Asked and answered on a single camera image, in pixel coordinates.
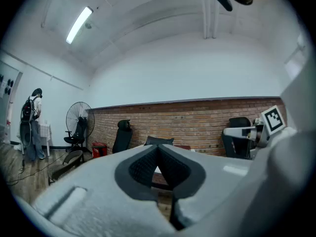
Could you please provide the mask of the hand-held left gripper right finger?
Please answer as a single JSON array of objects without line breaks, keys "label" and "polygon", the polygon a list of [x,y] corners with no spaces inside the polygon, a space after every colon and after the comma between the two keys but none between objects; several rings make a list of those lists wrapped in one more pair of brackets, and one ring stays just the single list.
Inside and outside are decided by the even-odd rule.
[{"label": "hand-held left gripper right finger", "polygon": [[172,190],[171,224],[189,227],[219,206],[249,172],[251,160],[158,146],[158,168]]}]

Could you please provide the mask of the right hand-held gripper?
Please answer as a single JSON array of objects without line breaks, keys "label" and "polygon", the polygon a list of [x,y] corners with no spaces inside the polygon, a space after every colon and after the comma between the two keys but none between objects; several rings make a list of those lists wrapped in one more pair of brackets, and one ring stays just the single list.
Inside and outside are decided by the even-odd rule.
[{"label": "right hand-held gripper", "polygon": [[279,108],[274,105],[263,111],[251,127],[225,128],[224,135],[239,139],[252,139],[254,149],[250,150],[250,157],[256,157],[263,148],[271,148],[282,139],[296,134],[296,129],[285,124]]}]

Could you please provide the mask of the red box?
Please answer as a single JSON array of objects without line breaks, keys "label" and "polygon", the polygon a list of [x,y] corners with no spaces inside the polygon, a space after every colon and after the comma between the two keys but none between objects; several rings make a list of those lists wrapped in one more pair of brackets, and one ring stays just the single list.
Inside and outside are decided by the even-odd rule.
[{"label": "red box", "polygon": [[107,155],[107,145],[105,143],[92,143],[92,157],[99,158]]}]

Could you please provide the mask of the white ceiling pipe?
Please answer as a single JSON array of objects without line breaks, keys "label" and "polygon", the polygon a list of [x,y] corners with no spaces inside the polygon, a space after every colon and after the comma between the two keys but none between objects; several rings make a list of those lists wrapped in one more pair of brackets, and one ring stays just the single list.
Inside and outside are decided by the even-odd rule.
[{"label": "white ceiling pipe", "polygon": [[219,22],[219,8],[220,4],[217,0],[214,0],[214,22],[213,22],[213,31],[212,38],[217,38],[218,22]]},{"label": "white ceiling pipe", "polygon": [[210,38],[211,29],[211,0],[201,0],[203,10],[203,34],[204,38]]}]

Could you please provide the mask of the ceiling tube light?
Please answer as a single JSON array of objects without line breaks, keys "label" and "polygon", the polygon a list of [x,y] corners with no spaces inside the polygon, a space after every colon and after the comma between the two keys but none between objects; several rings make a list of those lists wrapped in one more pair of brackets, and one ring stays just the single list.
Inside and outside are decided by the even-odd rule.
[{"label": "ceiling tube light", "polygon": [[80,13],[74,24],[72,25],[67,38],[66,38],[66,43],[71,44],[77,35],[78,31],[80,28],[84,25],[86,20],[89,18],[89,16],[93,13],[92,8],[89,6],[86,6],[83,11]]}]

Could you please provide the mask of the whiteboard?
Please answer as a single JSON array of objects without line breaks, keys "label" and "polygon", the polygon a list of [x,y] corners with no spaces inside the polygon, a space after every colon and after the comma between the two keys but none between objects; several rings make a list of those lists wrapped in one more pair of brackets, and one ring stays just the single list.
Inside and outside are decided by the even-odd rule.
[{"label": "whiteboard", "polygon": [[0,61],[0,101],[14,102],[17,88],[22,77],[18,69]]}]

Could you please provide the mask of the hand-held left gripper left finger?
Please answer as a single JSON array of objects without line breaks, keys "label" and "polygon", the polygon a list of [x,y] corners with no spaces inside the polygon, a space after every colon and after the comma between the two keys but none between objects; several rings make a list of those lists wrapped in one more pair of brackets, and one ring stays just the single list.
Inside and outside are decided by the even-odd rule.
[{"label": "hand-held left gripper left finger", "polygon": [[90,160],[54,183],[31,207],[31,221],[50,237],[163,237],[175,228],[157,196],[130,166],[154,146]]}]

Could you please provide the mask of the table with checked cloth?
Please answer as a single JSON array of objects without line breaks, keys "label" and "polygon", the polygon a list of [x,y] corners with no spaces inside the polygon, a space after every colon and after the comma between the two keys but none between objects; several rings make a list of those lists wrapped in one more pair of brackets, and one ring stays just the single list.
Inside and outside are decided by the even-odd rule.
[{"label": "table with checked cloth", "polygon": [[45,140],[47,156],[50,156],[51,126],[47,122],[39,122],[39,135]]}]

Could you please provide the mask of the dark grey cloth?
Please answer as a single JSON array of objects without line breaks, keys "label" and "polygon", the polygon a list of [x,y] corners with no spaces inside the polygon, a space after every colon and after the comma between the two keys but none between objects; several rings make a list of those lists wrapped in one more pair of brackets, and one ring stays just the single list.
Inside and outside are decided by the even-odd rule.
[{"label": "dark grey cloth", "polygon": [[161,145],[161,144],[166,144],[166,145],[173,145],[174,138],[170,139],[164,139],[164,138],[156,138],[152,136],[148,136],[145,146],[147,145]]}]

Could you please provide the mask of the black office chair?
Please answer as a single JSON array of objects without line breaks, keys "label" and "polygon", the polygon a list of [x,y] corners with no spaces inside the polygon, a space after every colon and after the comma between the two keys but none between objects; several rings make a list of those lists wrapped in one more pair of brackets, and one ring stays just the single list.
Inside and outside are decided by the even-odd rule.
[{"label": "black office chair", "polygon": [[[246,117],[230,118],[228,128],[238,128],[250,126],[250,121]],[[250,159],[250,149],[247,139],[239,139],[227,136],[222,131],[222,141],[228,158]]]},{"label": "black office chair", "polygon": [[120,120],[118,122],[118,130],[116,139],[112,148],[112,153],[122,152],[128,149],[132,137],[132,129],[130,127],[130,120]]}]

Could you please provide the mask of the black floor fan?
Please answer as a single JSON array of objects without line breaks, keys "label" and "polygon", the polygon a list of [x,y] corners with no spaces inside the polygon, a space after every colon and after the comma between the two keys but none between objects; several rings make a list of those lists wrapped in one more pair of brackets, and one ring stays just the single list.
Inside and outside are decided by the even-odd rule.
[{"label": "black floor fan", "polygon": [[85,150],[85,144],[95,126],[95,115],[91,107],[85,102],[72,104],[66,114],[66,133],[64,141],[70,145],[67,153]]}]

